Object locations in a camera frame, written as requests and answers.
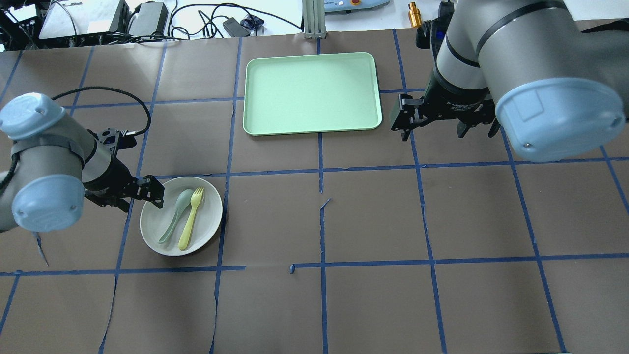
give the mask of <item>green spoon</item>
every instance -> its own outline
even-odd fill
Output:
[[[177,201],[175,202],[175,215],[172,217],[170,226],[168,226],[168,229],[166,229],[166,232],[164,233],[162,238],[157,241],[157,243],[163,244],[170,239],[170,235],[172,235],[172,231],[175,229],[177,221],[179,221],[179,218],[181,218],[181,214],[183,214],[186,208],[188,208],[188,206],[190,205],[190,198],[192,197],[193,193],[193,190],[184,190],[177,197]]]

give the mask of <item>blue cap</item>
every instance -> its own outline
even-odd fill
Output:
[[[15,222],[30,231],[65,229],[81,217],[84,190],[81,181],[67,174],[31,181],[13,199]]]
[[[0,111],[0,129],[13,140],[26,139],[57,123],[64,111],[44,94],[25,93]]]
[[[618,93],[597,81],[557,77],[507,92],[496,116],[513,150],[533,162],[557,161],[595,149],[625,126]]]

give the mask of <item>blue device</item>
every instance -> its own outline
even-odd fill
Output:
[[[325,12],[346,12],[375,9],[385,6],[391,0],[325,0]]]

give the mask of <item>plate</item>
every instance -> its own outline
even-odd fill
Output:
[[[368,130],[381,122],[376,62],[369,53],[247,64],[243,128],[250,135]]]
[[[192,227],[192,235],[188,248],[181,251],[178,247],[179,237],[184,230],[191,207],[181,215],[175,231],[168,242],[159,244],[157,241],[164,235],[175,214],[177,197],[186,189],[203,187],[203,200],[197,209],[196,219]],[[140,232],[144,242],[157,253],[166,256],[182,256],[196,251],[214,236],[221,224],[223,215],[223,201],[214,186],[201,178],[179,177],[164,183],[164,207],[159,209],[150,202],[146,202],[140,214]]]

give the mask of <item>gray robotic arm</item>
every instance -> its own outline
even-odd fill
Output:
[[[10,101],[0,111],[0,129],[14,141],[15,167],[0,174],[0,231],[64,229],[81,217],[84,196],[125,212],[127,197],[163,205],[163,186],[153,176],[133,177],[108,148],[115,130],[88,132],[47,96]],[[105,144],[97,140],[110,134]]]
[[[555,0],[461,0],[454,14],[445,12],[418,32],[418,46],[433,50],[434,70],[422,98],[400,95],[392,130],[408,136],[458,119],[459,137],[480,123],[493,124],[492,136],[502,125],[531,161],[574,156],[622,131],[629,21],[582,33]]]

